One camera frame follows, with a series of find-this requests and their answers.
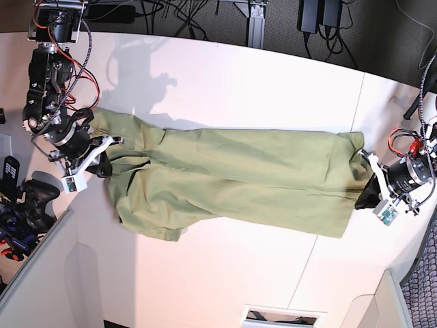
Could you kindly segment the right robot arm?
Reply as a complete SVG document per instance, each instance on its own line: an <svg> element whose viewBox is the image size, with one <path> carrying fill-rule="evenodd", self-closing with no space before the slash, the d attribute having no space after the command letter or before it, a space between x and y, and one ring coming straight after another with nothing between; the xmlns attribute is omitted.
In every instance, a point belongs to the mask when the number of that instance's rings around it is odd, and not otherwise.
<svg viewBox="0 0 437 328"><path fill-rule="evenodd" d="M121 137L93 137L91 121L96 103L75 109L72 91L85 79L98 82L87 62L75 60L69 46L77 42L87 23L87 1L34 1L28 39L37 43L29 63L29 90L23 109L23 127L35 141L43 137L54 150L46 155L63 176L66 193L87 188L86 173L101 178L112 174L107 149L123 142Z"/></svg>

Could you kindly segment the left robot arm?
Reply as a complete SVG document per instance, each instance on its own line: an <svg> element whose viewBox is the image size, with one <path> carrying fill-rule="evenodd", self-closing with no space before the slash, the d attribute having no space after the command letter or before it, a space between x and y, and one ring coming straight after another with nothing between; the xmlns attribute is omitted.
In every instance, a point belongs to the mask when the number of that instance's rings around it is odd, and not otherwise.
<svg viewBox="0 0 437 328"><path fill-rule="evenodd" d="M436 118L425 121L424 115L425 95L436 82L436 69L432 68L435 61L436 55L432 55L423 71L419 94L404 114L408 120L417 113L420 130L397 127L388 136L387 146L397 161L383 165L373 152L358 151L373 174L354 208L371 209L386 226L398 216L400 202L407 206L407 213L418 215L436 189Z"/></svg>

